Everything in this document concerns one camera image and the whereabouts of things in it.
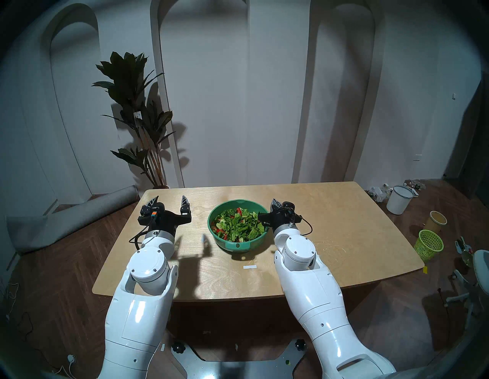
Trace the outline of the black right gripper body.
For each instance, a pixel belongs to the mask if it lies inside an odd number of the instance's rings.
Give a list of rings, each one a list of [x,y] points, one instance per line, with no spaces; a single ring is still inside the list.
[[[303,221],[303,217],[295,213],[293,208],[283,208],[283,211],[268,213],[259,213],[258,221],[262,223],[264,227],[271,227],[273,231],[279,231],[280,228],[297,228],[296,224]]]

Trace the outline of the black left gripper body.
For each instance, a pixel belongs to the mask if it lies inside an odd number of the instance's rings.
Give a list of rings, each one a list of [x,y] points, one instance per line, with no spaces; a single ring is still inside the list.
[[[175,234],[178,226],[189,224],[192,221],[191,210],[181,210],[180,214],[175,214],[165,210],[164,204],[155,204],[154,207],[144,205],[141,209],[138,223],[147,226],[148,231],[165,231]]]

